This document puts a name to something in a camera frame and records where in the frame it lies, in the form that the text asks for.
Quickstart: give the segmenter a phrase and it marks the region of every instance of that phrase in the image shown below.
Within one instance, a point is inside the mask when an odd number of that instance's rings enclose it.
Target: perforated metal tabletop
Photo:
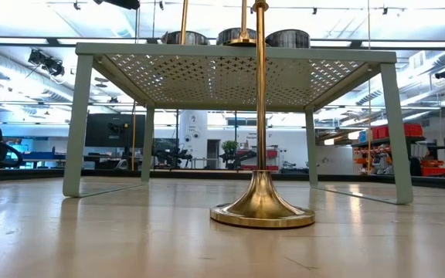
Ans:
[[[139,103],[156,108],[255,110],[256,50],[230,46],[79,43],[93,67]],[[267,49],[267,109],[318,109],[395,63],[396,54]]]

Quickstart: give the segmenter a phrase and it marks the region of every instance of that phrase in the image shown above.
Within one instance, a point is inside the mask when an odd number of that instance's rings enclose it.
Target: screen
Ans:
[[[145,115],[136,116],[135,147],[144,147]],[[133,120],[131,115],[89,114],[86,147],[131,147]]]

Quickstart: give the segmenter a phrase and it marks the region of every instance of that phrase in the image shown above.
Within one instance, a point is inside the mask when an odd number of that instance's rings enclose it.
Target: ceiling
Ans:
[[[160,9],[159,1],[141,1],[138,14],[139,24],[136,24],[135,11],[118,8],[107,3],[97,5],[93,0],[80,0],[80,10],[73,7],[75,1],[71,0],[0,0],[0,36],[11,37],[73,37],[73,38],[132,38],[135,33],[139,37],[160,37],[166,32],[179,30],[182,13],[182,0],[164,1],[164,10]],[[358,1],[277,1],[268,0],[270,5],[266,13],[266,33],[270,34],[281,29],[303,29],[313,39],[393,39],[393,40],[445,40],[445,2],[429,0],[411,1],[370,1],[370,20],[366,0]],[[226,0],[224,4],[216,0],[191,0],[189,6],[188,30],[200,32],[209,38],[217,37],[218,33],[227,28],[239,25],[241,1]],[[249,15],[248,26],[255,26],[255,15]],[[32,49],[40,49],[49,56],[63,61],[66,73],[51,80],[44,69],[37,68],[27,62]],[[420,94],[433,92],[437,87],[445,88],[445,80],[434,80],[432,72],[413,72],[409,70],[410,57],[418,53],[415,50],[397,51],[398,53],[398,84],[402,100],[413,100]],[[426,52],[429,58],[437,57],[443,52]],[[74,73],[77,56],[72,47],[46,47],[46,46],[0,46],[0,60],[4,57],[27,69],[35,70],[31,77],[46,88],[51,83],[60,93],[73,97]],[[445,69],[438,66],[436,70]],[[91,103],[107,103],[111,97],[117,97],[120,103],[131,103],[132,99],[121,92],[111,82],[103,83],[106,87],[95,86],[100,84],[96,78],[104,78],[93,72],[91,86]],[[12,78],[0,80],[0,90],[11,88]],[[332,105],[368,106],[365,96],[373,94],[380,88],[380,80],[374,78],[369,84],[362,84],[352,92],[336,100]],[[55,94],[44,94],[40,98],[29,98],[27,93],[18,93],[4,90],[0,93],[1,101],[35,100],[42,104],[54,101]],[[410,106],[434,106],[445,101],[445,90],[430,93],[419,100],[408,101]],[[383,118],[382,91],[379,97],[372,99],[374,116]],[[0,111],[29,110],[28,106],[0,105]],[[64,107],[58,108],[70,114]],[[91,109],[96,112],[127,112],[131,106],[104,106],[100,109]],[[34,105],[32,113],[37,111],[39,117],[46,118],[49,105]],[[356,110],[343,107],[329,107],[318,111],[317,117],[323,124],[343,125],[347,120],[365,117],[367,110]],[[419,110],[405,109],[406,116],[419,113]],[[348,125],[361,125],[362,121],[350,121]]]

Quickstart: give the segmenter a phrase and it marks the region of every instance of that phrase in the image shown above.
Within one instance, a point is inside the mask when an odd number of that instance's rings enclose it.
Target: brass stanchion base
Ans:
[[[230,41],[224,42],[222,45],[223,46],[255,46],[256,39],[244,39],[244,38],[232,39]]]
[[[313,224],[315,212],[288,204],[276,192],[269,171],[254,171],[246,192],[232,204],[210,209],[217,222],[249,228],[285,229]]]

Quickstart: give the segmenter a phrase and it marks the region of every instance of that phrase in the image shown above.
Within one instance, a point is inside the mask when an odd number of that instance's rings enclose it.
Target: wooden floor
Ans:
[[[0,277],[445,278],[443,189],[415,188],[413,205],[395,206],[280,181],[282,196],[315,210],[317,222],[270,231],[209,219],[209,207],[238,198],[246,181],[155,179],[80,200],[65,199],[62,182],[0,182]],[[138,184],[83,179],[89,192]]]

